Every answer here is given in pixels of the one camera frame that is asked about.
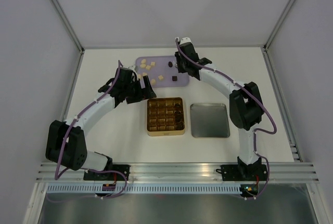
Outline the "gold chocolate box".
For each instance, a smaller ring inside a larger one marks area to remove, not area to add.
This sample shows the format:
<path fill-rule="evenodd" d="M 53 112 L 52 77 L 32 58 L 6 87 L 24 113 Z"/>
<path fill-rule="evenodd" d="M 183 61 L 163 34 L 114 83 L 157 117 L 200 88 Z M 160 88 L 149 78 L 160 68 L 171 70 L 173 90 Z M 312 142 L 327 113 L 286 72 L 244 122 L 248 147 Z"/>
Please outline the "gold chocolate box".
<path fill-rule="evenodd" d="M 180 121 L 176 121 L 175 111 L 181 111 Z M 183 128 L 176 128 L 175 123 L 183 123 Z M 147 101 L 146 130 L 151 137 L 179 136 L 185 133 L 185 108 L 180 97 L 154 98 Z"/>

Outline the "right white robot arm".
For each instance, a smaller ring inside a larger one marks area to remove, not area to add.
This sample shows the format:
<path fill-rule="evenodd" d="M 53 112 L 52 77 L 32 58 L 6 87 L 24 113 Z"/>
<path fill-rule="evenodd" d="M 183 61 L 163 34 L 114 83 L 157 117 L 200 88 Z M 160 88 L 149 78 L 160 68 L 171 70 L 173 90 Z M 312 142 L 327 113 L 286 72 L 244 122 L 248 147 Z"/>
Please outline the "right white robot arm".
<path fill-rule="evenodd" d="M 259 106 L 262 100 L 258 86 L 254 82 L 244 84 L 222 75 L 211 60 L 199 58 L 190 38 L 176 38 L 175 42 L 178 72 L 207 83 L 229 100 L 229 118 L 238 128 L 239 134 L 237 173 L 243 180 L 253 179 L 262 161 L 254 148 L 254 129 L 263 115 Z"/>

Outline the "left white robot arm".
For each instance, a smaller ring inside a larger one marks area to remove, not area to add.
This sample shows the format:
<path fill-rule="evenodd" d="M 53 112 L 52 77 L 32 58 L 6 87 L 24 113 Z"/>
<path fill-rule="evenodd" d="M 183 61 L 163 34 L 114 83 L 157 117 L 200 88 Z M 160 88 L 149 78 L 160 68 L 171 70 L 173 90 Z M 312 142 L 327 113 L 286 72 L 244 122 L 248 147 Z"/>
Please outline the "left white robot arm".
<path fill-rule="evenodd" d="M 148 75 L 139 76 L 134 68 L 119 66 L 116 74 L 97 91 L 95 99 L 72 118 L 53 121 L 49 126 L 46 159 L 55 162 L 55 179 L 64 170 L 84 169 L 95 173 L 101 180 L 113 176 L 113 160 L 107 155 L 87 149 L 89 131 L 120 103 L 127 104 L 156 98 Z"/>

